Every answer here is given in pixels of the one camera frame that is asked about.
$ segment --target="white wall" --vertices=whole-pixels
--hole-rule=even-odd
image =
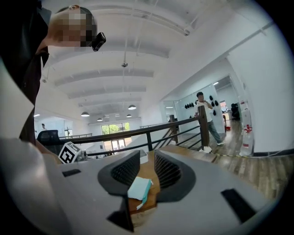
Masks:
[[[217,89],[216,93],[219,98],[218,102],[220,103],[221,101],[226,101],[226,106],[229,110],[231,109],[231,104],[239,102],[236,96],[236,92],[234,91],[234,88],[231,84],[223,88]]]
[[[179,100],[228,75],[230,75],[232,79],[238,81],[235,71],[226,58],[215,60],[183,82],[180,86],[174,89],[171,94]]]
[[[152,105],[141,114],[142,126],[165,123],[165,111],[162,102]]]
[[[267,14],[253,2],[223,7],[188,36],[187,43],[173,53],[167,66],[148,85],[142,99],[141,117],[171,90],[270,22]]]
[[[294,148],[293,56],[276,25],[230,52],[251,98],[255,152]]]
[[[83,110],[56,87],[52,87],[50,83],[41,82],[36,108],[52,116],[72,121],[73,135],[89,133],[88,119],[81,117]]]

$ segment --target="black chair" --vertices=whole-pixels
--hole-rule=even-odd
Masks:
[[[231,104],[232,120],[240,120],[238,104]]]
[[[46,149],[59,155],[65,142],[61,141],[58,136],[58,130],[43,130],[38,134],[37,141]]]

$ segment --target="man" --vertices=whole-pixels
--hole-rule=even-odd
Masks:
[[[215,138],[217,145],[223,145],[226,141],[221,141],[221,137],[220,135],[217,133],[216,129],[215,129],[215,125],[213,124],[211,115],[210,115],[210,111],[209,109],[212,109],[211,104],[209,104],[203,96],[202,92],[198,92],[197,93],[197,98],[199,100],[199,102],[196,105],[196,113],[195,113],[195,117],[198,117],[198,107],[204,105],[205,108],[205,113],[206,113],[206,118],[207,118],[207,124],[208,124],[208,130],[209,132],[212,134],[212,136]]]
[[[53,46],[91,46],[97,31],[93,15],[78,5],[64,7],[56,14],[42,8],[40,0],[6,2],[13,9],[2,14],[0,55],[18,87],[35,105],[40,87],[41,60],[46,64],[49,45]],[[58,157],[42,146],[34,135],[34,109],[30,113],[20,135],[23,141],[36,145],[41,153]]]
[[[42,123],[42,130],[47,130],[44,123]]]

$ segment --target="pipe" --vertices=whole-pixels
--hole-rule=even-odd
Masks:
[[[135,5],[137,3],[138,0],[135,0],[134,4],[133,4],[133,8],[132,8],[132,13],[130,15],[130,19],[132,19],[133,15],[134,15],[134,11],[135,11]],[[127,45],[128,45],[128,38],[129,38],[129,34],[130,34],[130,25],[131,25],[131,21],[128,27],[128,31],[127,34],[125,36],[125,45],[124,45],[124,63],[126,63],[126,56],[127,56]]]

